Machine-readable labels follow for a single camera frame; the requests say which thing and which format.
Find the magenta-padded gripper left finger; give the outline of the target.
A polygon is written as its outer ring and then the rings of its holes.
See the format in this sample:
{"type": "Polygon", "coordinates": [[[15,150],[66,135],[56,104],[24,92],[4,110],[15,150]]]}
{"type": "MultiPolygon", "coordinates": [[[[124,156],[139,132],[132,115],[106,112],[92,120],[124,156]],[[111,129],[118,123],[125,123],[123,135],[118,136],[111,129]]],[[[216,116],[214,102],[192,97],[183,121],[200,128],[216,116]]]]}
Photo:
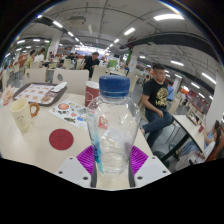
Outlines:
{"type": "Polygon", "coordinates": [[[68,157],[56,175],[84,188],[95,188],[97,171],[92,147],[87,147],[76,157],[68,157]]]}

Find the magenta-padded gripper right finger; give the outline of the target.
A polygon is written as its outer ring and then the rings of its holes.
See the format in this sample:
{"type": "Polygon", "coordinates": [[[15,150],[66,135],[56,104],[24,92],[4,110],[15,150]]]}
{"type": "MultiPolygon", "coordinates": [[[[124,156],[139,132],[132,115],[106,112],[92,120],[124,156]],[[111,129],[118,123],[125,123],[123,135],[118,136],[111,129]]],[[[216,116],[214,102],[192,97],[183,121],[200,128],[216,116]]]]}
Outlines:
{"type": "Polygon", "coordinates": [[[170,171],[157,156],[148,156],[136,146],[132,148],[128,168],[131,188],[143,187],[168,175],[170,171]]]}

